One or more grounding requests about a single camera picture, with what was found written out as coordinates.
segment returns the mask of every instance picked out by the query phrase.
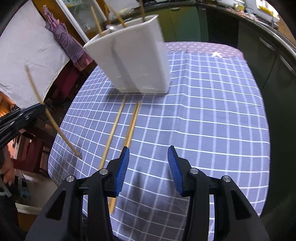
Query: cabinet handle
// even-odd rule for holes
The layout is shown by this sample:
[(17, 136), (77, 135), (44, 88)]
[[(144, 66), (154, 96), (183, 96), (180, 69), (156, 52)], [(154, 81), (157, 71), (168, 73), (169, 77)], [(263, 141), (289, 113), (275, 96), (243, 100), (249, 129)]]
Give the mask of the cabinet handle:
[(266, 42), (263, 38), (259, 37), (259, 40), (269, 49), (275, 51), (274, 47), (272, 47), (268, 42)]
[(179, 7), (172, 7), (172, 8), (170, 8), (170, 10), (171, 10), (171, 11), (179, 11), (180, 8), (179, 8)]
[(296, 75), (295, 70), (291, 67), (291, 65), (289, 65), (287, 60), (285, 60), (285, 58), (282, 55), (280, 55), (280, 59), (285, 64), (285, 66), (287, 66), (287, 68), (292, 72), (292, 74)]

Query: white cloth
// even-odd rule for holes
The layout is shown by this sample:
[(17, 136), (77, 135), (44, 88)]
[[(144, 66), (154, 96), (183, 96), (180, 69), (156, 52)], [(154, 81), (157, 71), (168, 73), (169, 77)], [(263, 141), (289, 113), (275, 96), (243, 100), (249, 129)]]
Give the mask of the white cloth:
[(38, 92), (44, 99), (69, 61), (45, 24), (29, 0), (14, 15), (0, 37), (0, 91), (20, 108), (38, 103), (24, 69), (25, 64), (29, 66)]

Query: white star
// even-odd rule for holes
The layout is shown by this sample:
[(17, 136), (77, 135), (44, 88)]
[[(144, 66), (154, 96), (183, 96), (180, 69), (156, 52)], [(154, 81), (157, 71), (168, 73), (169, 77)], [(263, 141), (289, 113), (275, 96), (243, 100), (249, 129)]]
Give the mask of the white star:
[(211, 53), (211, 54), (212, 54), (212, 57), (218, 56), (219, 58), (222, 58), (222, 56), (221, 56), (222, 53), (218, 53), (217, 51), (215, 51), (214, 53)]

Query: person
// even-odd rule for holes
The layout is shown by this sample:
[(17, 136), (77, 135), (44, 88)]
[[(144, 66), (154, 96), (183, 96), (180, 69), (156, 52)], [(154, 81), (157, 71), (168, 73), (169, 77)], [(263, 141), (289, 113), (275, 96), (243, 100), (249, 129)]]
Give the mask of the person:
[[(15, 170), (8, 146), (5, 146), (0, 151), (2, 152), (0, 163), (3, 163), (0, 168), (1, 178), (3, 178), (5, 184), (8, 184), (9, 190), (13, 194), (14, 189), (16, 189), (13, 187)], [(26, 232), (19, 226), (14, 195), (12, 197), (0, 196), (0, 240), (23, 241), (25, 236)]]

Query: checkered tablecloth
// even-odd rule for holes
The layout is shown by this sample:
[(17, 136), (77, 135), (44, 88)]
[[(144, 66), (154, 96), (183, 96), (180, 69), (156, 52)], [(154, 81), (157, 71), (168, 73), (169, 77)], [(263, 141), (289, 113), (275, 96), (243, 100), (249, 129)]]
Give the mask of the checkered tablecloth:
[[(68, 175), (92, 175), (98, 170), (124, 96), (127, 103), (107, 160), (119, 157), (135, 103), (142, 101), (125, 182), (111, 215), (112, 229), (123, 240), (181, 240), (189, 202), (175, 191), (167, 162), (170, 145), (206, 175), (229, 175), (258, 214), (266, 199), (268, 124), (260, 91), (245, 60), (186, 51), (167, 56), (172, 82), (166, 95), (119, 93), (97, 67), (61, 125), (83, 160), (73, 155), (59, 135), (50, 153), (49, 173), (55, 183)], [(87, 213), (87, 196), (83, 212)], [(211, 196), (211, 240), (213, 232)]]

